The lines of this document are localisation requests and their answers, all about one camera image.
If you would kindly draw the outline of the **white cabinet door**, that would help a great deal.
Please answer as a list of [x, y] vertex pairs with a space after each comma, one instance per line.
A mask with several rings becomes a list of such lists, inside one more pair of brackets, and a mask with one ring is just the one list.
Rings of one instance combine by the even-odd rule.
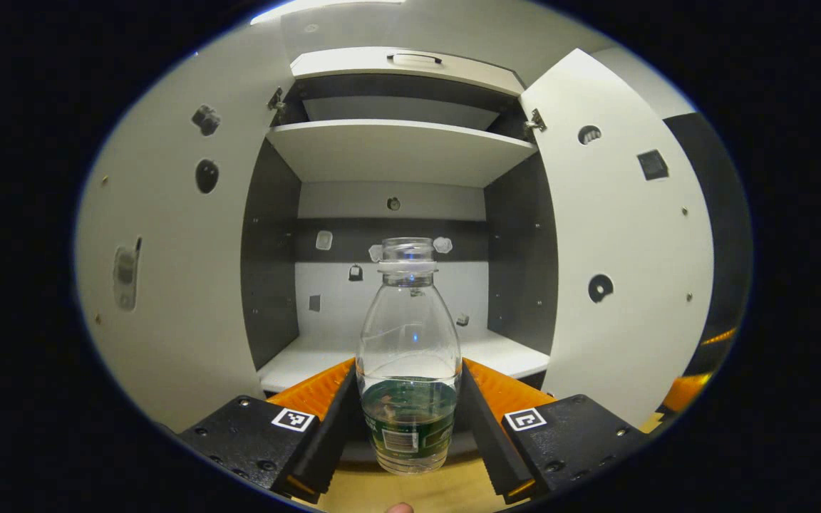
[[120, 121], [83, 189], [79, 305], [105, 366], [179, 432], [257, 386], [242, 314], [247, 194], [294, 83], [279, 21], [243, 25], [180, 61]]
[[557, 234], [557, 315], [544, 389], [584, 394], [639, 428], [696, 351], [713, 289], [703, 190], [661, 117], [573, 50], [520, 98]]

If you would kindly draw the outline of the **ceiling light panel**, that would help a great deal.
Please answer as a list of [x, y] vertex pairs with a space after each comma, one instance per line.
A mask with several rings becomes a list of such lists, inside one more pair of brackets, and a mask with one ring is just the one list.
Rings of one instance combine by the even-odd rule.
[[354, 4], [404, 4], [406, 0], [290, 0], [279, 6], [255, 14], [249, 20], [249, 26], [282, 19], [287, 14], [294, 14], [315, 9], [327, 9], [332, 6], [354, 6]]

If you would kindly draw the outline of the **white cabinet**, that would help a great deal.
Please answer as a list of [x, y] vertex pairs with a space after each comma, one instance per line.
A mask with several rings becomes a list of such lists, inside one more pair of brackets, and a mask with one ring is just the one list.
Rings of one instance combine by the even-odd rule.
[[388, 74], [294, 79], [274, 94], [240, 253], [262, 393], [351, 357], [390, 237], [435, 243], [436, 284], [463, 355], [543, 385], [557, 234], [527, 127], [537, 115], [520, 96]]

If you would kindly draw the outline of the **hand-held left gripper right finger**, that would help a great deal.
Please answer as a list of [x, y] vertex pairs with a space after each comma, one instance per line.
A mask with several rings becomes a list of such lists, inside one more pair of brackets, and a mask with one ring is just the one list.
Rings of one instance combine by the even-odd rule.
[[571, 493], [651, 441], [589, 396], [557, 399], [470, 358], [463, 359], [459, 407], [506, 504]]

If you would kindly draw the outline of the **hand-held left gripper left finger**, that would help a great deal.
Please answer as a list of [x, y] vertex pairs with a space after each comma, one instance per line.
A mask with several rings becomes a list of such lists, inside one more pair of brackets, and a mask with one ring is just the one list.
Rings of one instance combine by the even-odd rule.
[[355, 360], [349, 358], [271, 398], [234, 397], [177, 438], [251, 486], [316, 503], [328, 493], [359, 419]]

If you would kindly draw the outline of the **clear plastic bottle green label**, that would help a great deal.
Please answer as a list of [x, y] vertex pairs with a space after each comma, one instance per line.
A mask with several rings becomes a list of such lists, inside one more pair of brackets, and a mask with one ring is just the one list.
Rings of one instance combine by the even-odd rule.
[[378, 464], [395, 475], [439, 470], [447, 459], [462, 376], [460, 341], [435, 285], [433, 240], [387, 238], [382, 283], [356, 348], [355, 373]]

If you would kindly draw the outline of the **white cabinet drawer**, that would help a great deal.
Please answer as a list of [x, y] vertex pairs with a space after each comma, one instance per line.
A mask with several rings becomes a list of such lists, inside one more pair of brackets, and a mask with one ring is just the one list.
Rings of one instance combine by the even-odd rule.
[[[394, 52], [409, 52], [440, 56], [442, 67], [402, 67], [386, 58]], [[492, 63], [476, 61], [467, 56], [385, 46], [364, 48], [334, 48], [303, 53], [290, 65], [295, 79], [339, 75], [378, 74], [443, 79], [485, 88], [512, 97], [518, 97], [527, 87], [511, 69]]]

